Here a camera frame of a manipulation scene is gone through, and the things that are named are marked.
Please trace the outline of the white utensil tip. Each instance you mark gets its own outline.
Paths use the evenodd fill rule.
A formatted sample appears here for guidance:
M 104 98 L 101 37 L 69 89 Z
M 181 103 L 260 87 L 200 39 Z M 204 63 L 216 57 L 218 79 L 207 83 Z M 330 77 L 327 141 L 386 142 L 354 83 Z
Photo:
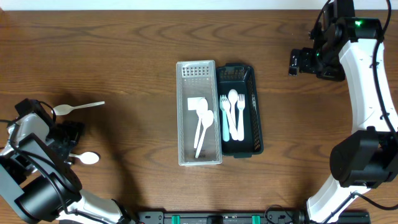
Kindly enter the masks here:
M 100 160 L 100 156 L 95 152 L 84 152 L 82 154 L 69 154 L 70 157 L 79 159 L 86 165 L 96 164 Z

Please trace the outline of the white plastic fork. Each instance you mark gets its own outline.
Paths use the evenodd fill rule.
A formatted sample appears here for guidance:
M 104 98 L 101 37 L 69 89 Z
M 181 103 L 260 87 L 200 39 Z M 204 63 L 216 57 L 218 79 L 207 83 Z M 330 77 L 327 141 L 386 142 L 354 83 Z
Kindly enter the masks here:
M 238 117 L 238 141 L 244 140 L 244 109 L 245 109 L 245 99 L 244 94 L 238 95 L 237 108 L 239 110 Z

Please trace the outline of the white plastic spoon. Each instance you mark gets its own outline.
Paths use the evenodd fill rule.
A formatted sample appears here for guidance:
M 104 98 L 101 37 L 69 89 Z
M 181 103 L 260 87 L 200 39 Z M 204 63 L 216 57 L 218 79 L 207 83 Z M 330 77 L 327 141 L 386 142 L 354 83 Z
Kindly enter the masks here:
M 236 124 L 236 115 L 235 115 L 235 107 L 238 101 L 238 92 L 235 89 L 230 89 L 228 93 L 228 100 L 231 104 L 230 113 L 233 119 L 234 124 Z

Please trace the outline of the pale green plastic fork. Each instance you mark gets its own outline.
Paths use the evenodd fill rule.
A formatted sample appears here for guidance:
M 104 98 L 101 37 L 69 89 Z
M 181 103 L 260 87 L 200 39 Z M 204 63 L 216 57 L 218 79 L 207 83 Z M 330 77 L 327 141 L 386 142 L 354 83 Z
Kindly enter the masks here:
M 229 136 L 229 126 L 228 126 L 228 119 L 226 115 L 226 111 L 223 106 L 223 96 L 220 96 L 220 110 L 222 113 L 222 137 L 224 142 L 228 142 L 230 140 Z

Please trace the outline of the white utensil handle slanted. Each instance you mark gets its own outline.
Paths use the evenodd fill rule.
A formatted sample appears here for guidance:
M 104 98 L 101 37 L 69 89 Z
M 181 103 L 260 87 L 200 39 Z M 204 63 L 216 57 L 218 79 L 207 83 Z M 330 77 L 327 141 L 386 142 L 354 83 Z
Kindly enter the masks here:
M 194 148 L 196 149 L 198 146 L 198 140 L 199 140 L 199 133 L 200 133 L 200 129 L 201 129 L 201 120 L 202 120 L 202 116 L 204 115 L 204 113 L 208 110 L 208 102 L 206 100 L 206 98 L 201 98 L 198 101 L 197 107 L 196 107 L 196 112 L 198 115 L 198 124 L 197 124 L 197 129 L 195 132 L 195 140 L 194 140 Z

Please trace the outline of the white utensil handle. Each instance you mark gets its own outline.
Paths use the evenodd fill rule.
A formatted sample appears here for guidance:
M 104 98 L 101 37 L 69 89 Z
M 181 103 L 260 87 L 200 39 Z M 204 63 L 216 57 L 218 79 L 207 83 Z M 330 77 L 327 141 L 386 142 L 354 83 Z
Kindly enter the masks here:
M 203 131 L 198 143 L 198 147 L 197 147 L 197 151 L 195 154 L 195 158 L 198 159 L 202 146 L 203 146 L 203 142 L 204 142 L 204 138 L 205 138 L 205 134 L 206 134 L 206 130 L 213 124 L 213 120 L 214 120 L 214 114 L 211 110 L 208 110 L 205 112 L 204 117 L 202 119 L 202 125 L 203 125 Z

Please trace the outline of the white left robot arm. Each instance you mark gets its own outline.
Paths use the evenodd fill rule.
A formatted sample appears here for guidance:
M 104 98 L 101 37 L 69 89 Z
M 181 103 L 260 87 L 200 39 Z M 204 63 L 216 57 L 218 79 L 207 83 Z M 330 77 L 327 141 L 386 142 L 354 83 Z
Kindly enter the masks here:
M 1 196 L 27 223 L 139 223 L 115 199 L 83 189 L 67 163 L 84 130 L 82 123 L 54 123 L 30 113 L 6 121 L 9 138 L 1 151 Z

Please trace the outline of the white spoon under left arm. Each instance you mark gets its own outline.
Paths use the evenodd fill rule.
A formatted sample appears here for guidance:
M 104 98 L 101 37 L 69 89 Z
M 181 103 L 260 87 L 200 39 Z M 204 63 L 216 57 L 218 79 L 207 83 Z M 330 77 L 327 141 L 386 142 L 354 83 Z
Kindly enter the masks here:
M 63 116 L 63 115 L 69 114 L 73 110 L 101 106 L 104 104 L 105 104 L 104 101 L 99 101 L 99 102 L 88 103 L 88 104 L 84 104 L 84 105 L 80 105 L 80 106 L 58 105 L 53 109 L 53 113 L 57 116 Z

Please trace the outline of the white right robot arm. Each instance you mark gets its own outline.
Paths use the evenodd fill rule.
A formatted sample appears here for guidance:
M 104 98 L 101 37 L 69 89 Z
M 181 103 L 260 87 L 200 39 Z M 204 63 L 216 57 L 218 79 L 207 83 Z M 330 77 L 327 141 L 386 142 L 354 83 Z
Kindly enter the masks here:
M 397 176 L 397 111 L 384 66 L 384 34 L 374 18 L 331 17 L 310 33 L 312 48 L 294 49 L 289 73 L 346 81 L 353 124 L 330 154 L 330 176 L 306 202 L 307 220 L 336 222 L 356 198 Z

